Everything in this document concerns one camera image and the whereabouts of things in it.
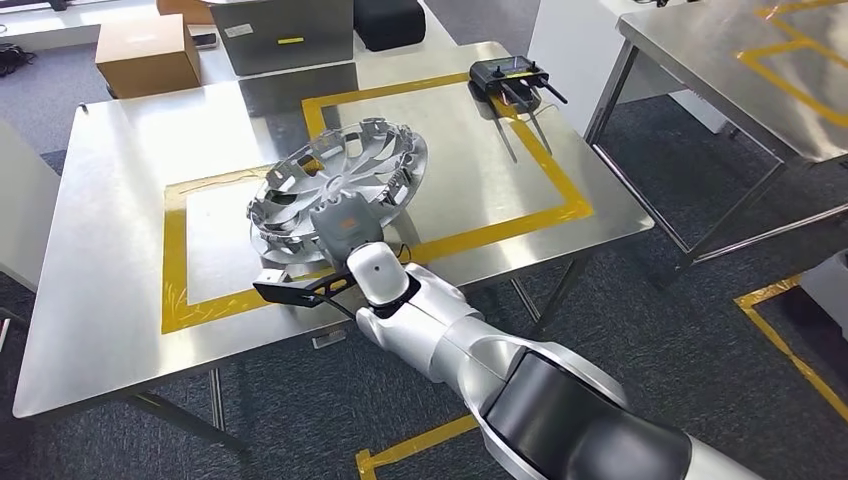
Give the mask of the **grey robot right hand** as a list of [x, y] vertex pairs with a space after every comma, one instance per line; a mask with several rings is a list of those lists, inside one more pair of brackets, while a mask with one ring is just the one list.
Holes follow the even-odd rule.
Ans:
[[320, 202], [309, 210], [309, 218], [321, 252], [336, 269], [344, 269], [357, 248], [384, 240], [379, 217], [358, 192]]

